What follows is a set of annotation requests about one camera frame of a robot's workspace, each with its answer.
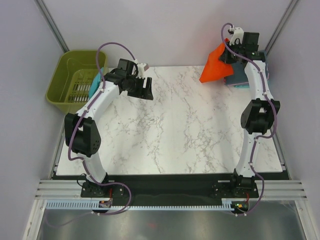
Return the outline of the orange t shirt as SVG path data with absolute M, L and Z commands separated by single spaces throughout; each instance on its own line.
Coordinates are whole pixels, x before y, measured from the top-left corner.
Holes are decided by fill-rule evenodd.
M 226 64 L 219 60 L 219 57 L 224 53 L 225 44 L 221 43 L 214 51 L 208 55 L 207 62 L 203 68 L 199 81 L 204 84 L 208 82 L 218 81 L 222 78 L 234 74 L 231 64 Z

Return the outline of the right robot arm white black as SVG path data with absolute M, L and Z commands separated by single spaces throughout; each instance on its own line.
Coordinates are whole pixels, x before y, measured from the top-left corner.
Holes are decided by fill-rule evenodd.
M 281 105 L 269 89 L 266 56 L 258 51 L 259 33 L 245 32 L 240 27 L 231 27 L 228 33 L 231 38 L 219 59 L 225 64 L 243 66 L 251 94 L 240 118 L 244 138 L 234 174 L 238 178 L 252 179 L 257 174 L 255 163 L 262 139 L 270 139 L 275 134 Z

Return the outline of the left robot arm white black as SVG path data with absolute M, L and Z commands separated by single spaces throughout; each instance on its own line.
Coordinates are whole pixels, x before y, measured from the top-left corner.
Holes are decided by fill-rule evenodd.
M 69 161 L 82 162 L 87 179 L 93 182 L 92 191 L 99 197 L 109 193 L 110 185 L 105 181 L 107 172 L 99 156 L 102 140 L 97 123 L 122 92 L 133 98 L 154 99 L 152 78 L 145 76 L 148 68 L 146 63 L 121 58 L 116 68 L 99 74 L 99 86 L 89 101 L 76 113 L 68 113 L 64 118 L 67 157 Z

